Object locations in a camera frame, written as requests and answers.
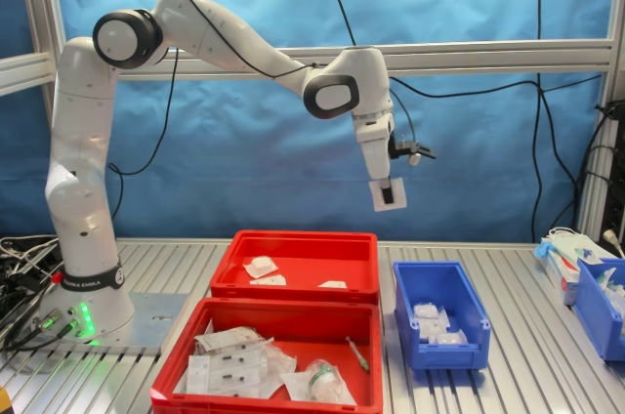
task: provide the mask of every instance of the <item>box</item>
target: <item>box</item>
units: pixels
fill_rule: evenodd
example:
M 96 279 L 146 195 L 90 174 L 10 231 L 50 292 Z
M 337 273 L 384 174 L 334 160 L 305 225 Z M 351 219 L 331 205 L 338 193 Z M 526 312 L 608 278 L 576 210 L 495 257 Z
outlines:
M 547 251 L 544 257 L 539 259 L 562 303 L 573 305 L 577 296 L 579 271 L 556 250 Z
M 251 326 L 297 357 L 297 370 L 316 358 L 337 365 L 357 406 L 291 401 L 285 387 L 271 399 L 172 393 L 193 354 L 193 338 L 209 321 L 215 331 Z M 359 365 L 346 343 L 350 336 L 367 359 L 370 374 Z M 380 314 L 376 306 L 320 302 L 279 302 L 247 299 L 204 299 L 197 304 L 176 346 L 150 390 L 155 414 L 382 414 Z
M 579 284 L 575 312 L 603 360 L 625 360 L 625 337 L 621 336 L 623 318 L 605 296 L 597 284 L 597 277 L 602 272 L 616 268 L 610 278 L 617 284 L 625 284 L 625 261 L 604 259 L 602 265 L 589 266 L 583 261 L 577 262 Z
M 252 285 L 243 265 L 269 256 L 285 286 Z M 371 233 L 242 230 L 236 234 L 213 278 L 214 297 L 308 302 L 378 303 L 377 238 Z M 347 289 L 324 288 L 328 280 Z
M 393 263 L 396 275 L 395 318 L 404 357 L 414 370 L 485 368 L 488 364 L 490 321 L 458 262 Z M 468 344 L 421 344 L 413 307 L 444 306 L 451 327 L 462 329 Z

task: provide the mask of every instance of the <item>black ring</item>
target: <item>black ring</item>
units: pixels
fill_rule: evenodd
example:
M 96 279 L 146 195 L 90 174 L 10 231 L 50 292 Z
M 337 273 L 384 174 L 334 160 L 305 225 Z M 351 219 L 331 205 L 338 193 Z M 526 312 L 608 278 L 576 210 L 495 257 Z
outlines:
M 113 60 L 100 48 L 98 33 L 103 25 L 109 21 L 123 21 L 133 29 L 137 36 L 137 49 L 127 60 Z M 93 39 L 98 56 L 106 63 L 119 67 L 120 69 L 135 69 L 144 64 L 154 53 L 156 48 L 163 42 L 163 33 L 150 12 L 146 9 L 137 9 L 135 11 L 111 12 L 101 17 L 94 27 Z

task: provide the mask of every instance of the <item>green led light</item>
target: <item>green led light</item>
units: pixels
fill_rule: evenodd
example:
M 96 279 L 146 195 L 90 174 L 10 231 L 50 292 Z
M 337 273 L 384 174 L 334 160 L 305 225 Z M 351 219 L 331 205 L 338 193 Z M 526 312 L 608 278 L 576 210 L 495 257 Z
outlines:
M 87 304 L 81 303 L 80 309 L 82 310 L 82 318 L 85 320 L 85 325 L 87 327 L 87 330 L 83 332 L 81 336 L 84 338 L 89 338 L 96 334 L 96 327 L 92 322 L 91 314 L 89 313 L 89 307 L 87 307 Z

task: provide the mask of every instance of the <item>plug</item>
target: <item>plug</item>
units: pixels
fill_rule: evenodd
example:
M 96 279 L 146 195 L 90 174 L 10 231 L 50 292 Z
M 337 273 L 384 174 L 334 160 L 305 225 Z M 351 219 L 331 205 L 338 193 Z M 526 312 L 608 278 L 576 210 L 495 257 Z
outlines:
M 39 329 L 41 331 L 48 331 L 52 328 L 57 321 L 61 319 L 61 312 L 58 310 L 52 310 L 48 315 L 39 323 Z
M 621 258 L 625 258 L 625 254 L 623 254 L 623 248 L 621 248 L 621 244 L 618 241 L 618 237 L 614 230 L 609 228 L 604 232 L 604 240 L 612 245 L 618 251 L 618 254 L 621 255 Z

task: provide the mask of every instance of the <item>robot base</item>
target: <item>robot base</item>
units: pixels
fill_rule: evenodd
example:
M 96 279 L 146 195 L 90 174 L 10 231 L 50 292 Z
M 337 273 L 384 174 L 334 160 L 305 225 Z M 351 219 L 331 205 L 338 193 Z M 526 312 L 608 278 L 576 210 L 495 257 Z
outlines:
M 62 339 L 56 344 L 46 346 L 41 351 L 87 352 L 97 346 L 108 348 L 107 353 L 159 354 L 175 336 L 172 328 L 187 307 L 188 294 L 131 292 L 128 296 L 135 312 L 122 327 L 83 344 L 77 344 L 71 339 Z M 43 338 L 37 337 L 30 344 L 34 346 L 44 341 Z

